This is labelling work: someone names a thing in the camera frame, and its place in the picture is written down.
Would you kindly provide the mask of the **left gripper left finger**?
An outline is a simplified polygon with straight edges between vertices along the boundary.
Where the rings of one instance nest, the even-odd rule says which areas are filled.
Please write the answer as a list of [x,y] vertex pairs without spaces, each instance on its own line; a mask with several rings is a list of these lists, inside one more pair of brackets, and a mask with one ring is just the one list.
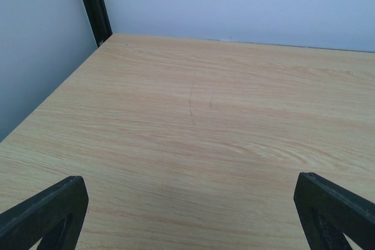
[[81,176],[69,176],[1,213],[1,249],[75,249],[88,207]]

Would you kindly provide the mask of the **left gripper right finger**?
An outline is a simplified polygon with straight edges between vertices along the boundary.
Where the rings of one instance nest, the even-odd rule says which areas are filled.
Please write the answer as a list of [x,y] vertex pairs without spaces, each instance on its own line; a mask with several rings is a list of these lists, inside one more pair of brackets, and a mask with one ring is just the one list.
[[310,249],[374,249],[374,203],[321,177],[301,172],[294,203]]

